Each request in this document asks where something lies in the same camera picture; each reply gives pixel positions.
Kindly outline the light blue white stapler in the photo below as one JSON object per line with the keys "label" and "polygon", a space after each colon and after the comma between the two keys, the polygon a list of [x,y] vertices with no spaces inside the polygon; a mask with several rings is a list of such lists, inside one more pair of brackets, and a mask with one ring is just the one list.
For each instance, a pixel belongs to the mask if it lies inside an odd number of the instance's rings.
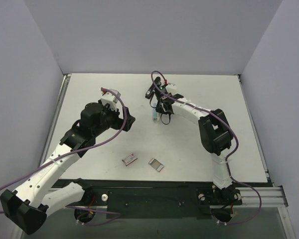
{"label": "light blue white stapler", "polygon": [[152,108],[152,120],[154,122],[158,121],[158,113],[156,112],[156,103],[151,103],[151,108]]}

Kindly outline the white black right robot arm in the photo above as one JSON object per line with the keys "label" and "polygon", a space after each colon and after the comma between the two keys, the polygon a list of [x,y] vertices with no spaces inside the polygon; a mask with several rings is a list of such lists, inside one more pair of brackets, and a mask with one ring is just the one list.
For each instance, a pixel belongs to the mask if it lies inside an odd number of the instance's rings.
{"label": "white black right robot arm", "polygon": [[207,110],[190,103],[180,94],[154,93],[157,103],[155,111],[161,115],[182,116],[198,125],[200,140],[204,149],[213,154],[212,199],[217,204],[240,205],[241,194],[236,189],[230,167],[229,157],[238,149],[239,142],[229,126],[221,109]]}

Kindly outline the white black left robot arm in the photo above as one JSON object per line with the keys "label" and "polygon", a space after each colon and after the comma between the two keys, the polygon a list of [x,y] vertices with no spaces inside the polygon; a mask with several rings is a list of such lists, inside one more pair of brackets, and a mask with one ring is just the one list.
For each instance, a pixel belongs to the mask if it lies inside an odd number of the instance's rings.
{"label": "white black left robot arm", "polygon": [[0,202],[5,216],[31,235],[55,211],[74,202],[89,204],[93,193],[81,179],[56,192],[50,193],[49,190],[72,164],[93,148],[99,135],[110,128],[117,133],[130,130],[136,119],[127,107],[123,106],[122,110],[123,117],[120,118],[115,101],[88,103],[46,161],[26,176],[26,181],[17,188],[1,193]]}

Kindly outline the black stapler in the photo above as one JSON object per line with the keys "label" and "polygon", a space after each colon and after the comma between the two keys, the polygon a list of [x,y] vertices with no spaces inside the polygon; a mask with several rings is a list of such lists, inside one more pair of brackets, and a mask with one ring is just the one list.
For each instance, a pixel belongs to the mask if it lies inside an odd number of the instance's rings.
{"label": "black stapler", "polygon": [[[161,85],[161,78],[156,77],[154,83],[159,87]],[[151,99],[154,96],[155,86],[152,84],[145,94],[146,99]]]}

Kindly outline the red white staple box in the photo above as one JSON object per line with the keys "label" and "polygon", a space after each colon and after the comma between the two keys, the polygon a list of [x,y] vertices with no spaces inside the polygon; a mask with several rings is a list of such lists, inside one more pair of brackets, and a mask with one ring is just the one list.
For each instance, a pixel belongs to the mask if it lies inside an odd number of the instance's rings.
{"label": "red white staple box", "polygon": [[129,156],[122,159],[122,162],[124,163],[125,166],[128,166],[131,163],[133,163],[134,161],[136,161],[137,159],[138,159],[138,157],[134,153],[132,153]]}

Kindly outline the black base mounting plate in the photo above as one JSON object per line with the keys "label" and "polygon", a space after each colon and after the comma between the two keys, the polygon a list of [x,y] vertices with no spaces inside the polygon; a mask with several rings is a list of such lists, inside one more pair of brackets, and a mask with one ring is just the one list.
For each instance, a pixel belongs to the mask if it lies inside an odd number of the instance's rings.
{"label": "black base mounting plate", "polygon": [[210,182],[118,181],[59,179],[53,192],[44,196],[39,209],[52,215],[65,207],[74,209],[75,219],[88,222],[93,218],[87,207],[107,208],[109,219],[197,219],[215,218],[231,223],[234,206],[248,199],[258,214],[263,205],[256,184],[233,183],[218,189]]}

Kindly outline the aluminium frame rail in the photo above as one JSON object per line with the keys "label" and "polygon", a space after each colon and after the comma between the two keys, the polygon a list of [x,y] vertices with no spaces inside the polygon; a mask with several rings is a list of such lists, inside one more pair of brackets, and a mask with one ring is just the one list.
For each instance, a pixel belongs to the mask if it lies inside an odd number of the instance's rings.
{"label": "aluminium frame rail", "polygon": [[262,201],[262,207],[288,207],[287,198],[282,186],[280,187],[256,187],[258,193],[248,187],[238,187],[242,197],[242,206],[257,208]]}

